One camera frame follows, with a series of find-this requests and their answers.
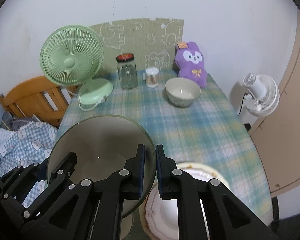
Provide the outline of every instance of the tag on plush toy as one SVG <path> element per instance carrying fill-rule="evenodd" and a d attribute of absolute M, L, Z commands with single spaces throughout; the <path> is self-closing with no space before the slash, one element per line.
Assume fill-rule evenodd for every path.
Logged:
<path fill-rule="evenodd" d="M 179 49 L 187 49 L 188 48 L 188 45 L 185 41 L 177 42 L 177 45 L 178 45 Z"/>

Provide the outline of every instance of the white plate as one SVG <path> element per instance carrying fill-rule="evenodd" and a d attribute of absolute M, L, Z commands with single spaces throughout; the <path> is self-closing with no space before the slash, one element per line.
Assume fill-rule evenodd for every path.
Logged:
<path fill-rule="evenodd" d="M 227 188 L 229 188 L 229 183 L 223 176 L 207 165 L 199 163 L 180 163 L 177 164 L 177 167 L 188 172 L 195 179 L 204 181 L 209 181 L 213 178 L 219 179 Z M 201 208 L 209 237 L 202 203 Z M 142 228 L 151 240 L 179 239 L 177 200 L 162 200 L 159 196 L 157 182 L 154 183 L 148 198 L 140 206 L 139 214 Z"/>

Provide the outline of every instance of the table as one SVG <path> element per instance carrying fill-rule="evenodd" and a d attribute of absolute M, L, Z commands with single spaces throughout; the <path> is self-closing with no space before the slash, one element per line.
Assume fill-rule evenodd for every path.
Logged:
<path fill-rule="evenodd" d="M 273 220 L 266 175 L 254 144 L 232 105 L 212 79 L 187 108 L 173 106 L 164 84 L 177 74 L 161 70 L 157 88 L 149 88 L 138 71 L 138 87 L 122 90 L 117 73 L 103 76 L 114 85 L 105 103 L 85 112 L 72 98 L 57 138 L 72 125 L 99 114 L 122 115 L 139 123 L 155 145 L 162 144 L 176 163 L 198 162 L 218 170 L 231 191 L 267 225 Z"/>

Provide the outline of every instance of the plush toy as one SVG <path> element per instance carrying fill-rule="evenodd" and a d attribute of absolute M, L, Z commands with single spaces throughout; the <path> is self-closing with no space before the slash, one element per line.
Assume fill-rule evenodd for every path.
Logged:
<path fill-rule="evenodd" d="M 207 86 L 208 73 L 204 69 L 202 53 L 195 42 L 178 43 L 175 62 L 180 69 L 179 77 L 191 79 L 201 88 Z"/>

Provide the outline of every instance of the fan base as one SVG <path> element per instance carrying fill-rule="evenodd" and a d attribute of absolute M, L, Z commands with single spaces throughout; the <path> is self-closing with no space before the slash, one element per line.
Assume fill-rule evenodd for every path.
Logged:
<path fill-rule="evenodd" d="M 101 103 L 113 90 L 113 84 L 104 78 L 97 78 L 85 82 L 79 90 L 81 105 L 95 105 Z"/>

